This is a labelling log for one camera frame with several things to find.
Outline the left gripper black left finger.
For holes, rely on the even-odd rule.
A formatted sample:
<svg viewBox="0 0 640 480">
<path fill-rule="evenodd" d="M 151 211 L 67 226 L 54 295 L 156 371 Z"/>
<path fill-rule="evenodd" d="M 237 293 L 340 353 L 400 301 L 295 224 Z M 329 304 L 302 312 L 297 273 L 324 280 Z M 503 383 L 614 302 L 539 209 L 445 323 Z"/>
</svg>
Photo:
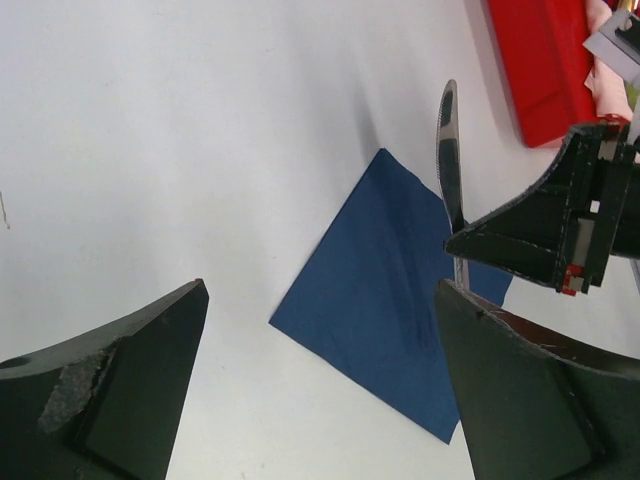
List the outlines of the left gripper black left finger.
<svg viewBox="0 0 640 480">
<path fill-rule="evenodd" d="M 4 479 L 163 479 L 205 325 L 196 279 L 1 364 Z"/>
</svg>

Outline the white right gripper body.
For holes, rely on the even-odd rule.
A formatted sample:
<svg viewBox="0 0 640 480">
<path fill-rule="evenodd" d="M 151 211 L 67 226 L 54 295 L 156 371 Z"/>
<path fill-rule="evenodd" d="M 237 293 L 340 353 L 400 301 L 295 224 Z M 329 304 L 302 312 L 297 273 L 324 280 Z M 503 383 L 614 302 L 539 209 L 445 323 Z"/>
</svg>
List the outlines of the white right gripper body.
<svg viewBox="0 0 640 480">
<path fill-rule="evenodd" d="M 613 13 L 584 42 L 595 60 L 639 86 L 639 18 Z M 582 248 L 587 260 L 639 257 L 639 108 L 625 123 L 602 120 L 584 129 L 582 203 L 588 211 Z"/>
</svg>

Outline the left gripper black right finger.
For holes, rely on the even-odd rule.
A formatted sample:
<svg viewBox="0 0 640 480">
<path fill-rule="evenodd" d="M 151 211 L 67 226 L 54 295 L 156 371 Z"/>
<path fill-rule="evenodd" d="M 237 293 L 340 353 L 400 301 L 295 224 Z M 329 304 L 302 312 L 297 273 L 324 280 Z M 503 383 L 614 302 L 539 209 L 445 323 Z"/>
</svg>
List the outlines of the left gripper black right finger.
<svg viewBox="0 0 640 480">
<path fill-rule="evenodd" d="M 477 479 L 636 479 L 639 362 L 438 282 L 439 334 Z"/>
</svg>

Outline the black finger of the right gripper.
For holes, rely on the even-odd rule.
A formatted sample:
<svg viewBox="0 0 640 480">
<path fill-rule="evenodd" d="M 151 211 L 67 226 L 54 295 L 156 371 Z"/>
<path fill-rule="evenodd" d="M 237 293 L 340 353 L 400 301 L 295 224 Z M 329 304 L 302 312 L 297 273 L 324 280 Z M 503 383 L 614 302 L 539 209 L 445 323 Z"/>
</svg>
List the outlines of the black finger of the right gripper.
<svg viewBox="0 0 640 480">
<path fill-rule="evenodd" d="M 629 129 L 572 126 L 541 177 L 454 233 L 446 252 L 567 295 L 601 286 L 609 258 L 630 255 Z"/>
</svg>

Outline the silver table knife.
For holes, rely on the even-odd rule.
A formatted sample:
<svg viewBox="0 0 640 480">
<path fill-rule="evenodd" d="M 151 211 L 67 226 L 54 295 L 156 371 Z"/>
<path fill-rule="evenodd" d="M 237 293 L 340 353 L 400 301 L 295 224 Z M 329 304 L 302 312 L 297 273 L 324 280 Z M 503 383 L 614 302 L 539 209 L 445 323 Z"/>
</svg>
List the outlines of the silver table knife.
<svg viewBox="0 0 640 480">
<path fill-rule="evenodd" d="M 438 114 L 436 167 L 441 197 L 451 233 L 465 227 L 458 123 L 457 83 L 450 79 L 444 88 Z"/>
</svg>

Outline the dark blue paper napkin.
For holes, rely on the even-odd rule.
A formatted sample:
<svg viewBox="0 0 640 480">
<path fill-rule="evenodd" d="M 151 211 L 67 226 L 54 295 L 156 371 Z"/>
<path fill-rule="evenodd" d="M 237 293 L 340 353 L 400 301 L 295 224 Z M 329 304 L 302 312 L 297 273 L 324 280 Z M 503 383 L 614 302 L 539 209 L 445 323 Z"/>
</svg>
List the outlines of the dark blue paper napkin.
<svg viewBox="0 0 640 480">
<path fill-rule="evenodd" d="M 449 233 L 438 195 L 380 150 L 270 320 L 443 443 L 459 421 L 434 306 Z"/>
</svg>

